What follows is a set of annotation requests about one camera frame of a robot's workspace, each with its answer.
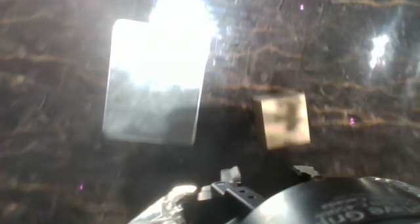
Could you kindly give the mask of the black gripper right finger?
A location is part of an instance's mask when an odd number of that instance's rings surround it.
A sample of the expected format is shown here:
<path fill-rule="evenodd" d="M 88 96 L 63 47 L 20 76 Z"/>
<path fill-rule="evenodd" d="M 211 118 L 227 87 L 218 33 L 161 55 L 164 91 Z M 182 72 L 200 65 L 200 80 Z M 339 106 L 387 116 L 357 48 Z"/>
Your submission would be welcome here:
<path fill-rule="evenodd" d="M 299 175 L 300 181 L 311 181 L 321 178 L 319 172 L 312 166 L 293 166 L 293 168 Z"/>

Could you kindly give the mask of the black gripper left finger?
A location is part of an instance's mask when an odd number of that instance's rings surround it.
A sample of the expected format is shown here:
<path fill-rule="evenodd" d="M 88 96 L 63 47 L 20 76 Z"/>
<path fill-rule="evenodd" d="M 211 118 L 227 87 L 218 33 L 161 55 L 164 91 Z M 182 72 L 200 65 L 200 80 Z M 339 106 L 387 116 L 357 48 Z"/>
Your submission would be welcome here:
<path fill-rule="evenodd" d="M 220 181 L 211 184 L 211 194 L 238 201 L 247 208 L 256 208 L 263 202 L 261 195 L 242 186 L 242 176 L 238 166 L 220 171 Z"/>

